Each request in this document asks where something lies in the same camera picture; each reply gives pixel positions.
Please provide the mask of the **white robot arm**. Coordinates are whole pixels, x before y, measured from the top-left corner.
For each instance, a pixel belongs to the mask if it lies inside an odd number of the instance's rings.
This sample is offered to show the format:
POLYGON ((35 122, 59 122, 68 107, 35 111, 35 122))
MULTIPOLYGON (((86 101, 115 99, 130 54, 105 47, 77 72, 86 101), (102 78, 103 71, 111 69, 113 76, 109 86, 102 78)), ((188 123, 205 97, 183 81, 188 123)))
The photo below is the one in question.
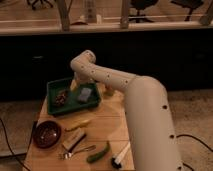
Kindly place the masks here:
POLYGON ((165 87, 155 78, 95 64, 85 50, 70 67, 81 79, 101 82, 124 94, 124 109, 136 171, 184 171, 165 87))

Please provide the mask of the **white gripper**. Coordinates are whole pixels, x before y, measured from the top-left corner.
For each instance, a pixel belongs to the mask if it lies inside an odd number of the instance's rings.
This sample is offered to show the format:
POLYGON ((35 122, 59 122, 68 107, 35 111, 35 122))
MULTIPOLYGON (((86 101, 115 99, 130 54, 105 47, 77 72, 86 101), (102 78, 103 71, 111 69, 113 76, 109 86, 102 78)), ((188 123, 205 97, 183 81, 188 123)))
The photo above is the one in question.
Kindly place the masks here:
POLYGON ((75 72, 74 77, 71 81, 70 89, 74 90, 81 84, 93 83, 93 82, 94 82, 94 80, 92 78, 75 72))

